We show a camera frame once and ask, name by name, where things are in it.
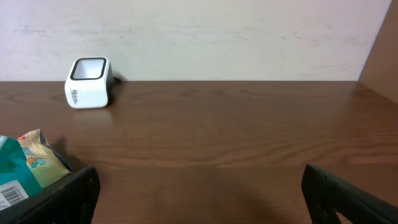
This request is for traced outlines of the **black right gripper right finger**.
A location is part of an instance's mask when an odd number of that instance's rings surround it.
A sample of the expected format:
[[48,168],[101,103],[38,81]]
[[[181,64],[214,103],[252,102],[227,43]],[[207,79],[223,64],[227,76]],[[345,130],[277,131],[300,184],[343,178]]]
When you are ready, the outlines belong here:
[[301,189],[315,224],[340,223],[339,213],[351,223],[397,224],[397,207],[315,164],[305,166]]

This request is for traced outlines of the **yellow snack bag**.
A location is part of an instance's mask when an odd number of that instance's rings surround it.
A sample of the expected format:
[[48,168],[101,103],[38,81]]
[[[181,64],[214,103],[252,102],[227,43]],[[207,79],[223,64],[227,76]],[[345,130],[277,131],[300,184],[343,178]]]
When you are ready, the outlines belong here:
[[71,172],[71,168],[50,147],[40,129],[29,131],[17,140],[24,151],[29,170],[42,189]]

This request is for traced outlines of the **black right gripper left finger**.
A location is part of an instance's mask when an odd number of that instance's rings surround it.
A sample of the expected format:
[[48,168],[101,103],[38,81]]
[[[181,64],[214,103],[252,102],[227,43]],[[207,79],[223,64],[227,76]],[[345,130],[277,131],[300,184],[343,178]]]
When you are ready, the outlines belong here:
[[85,167],[1,211],[1,223],[90,224],[100,194],[94,167]]

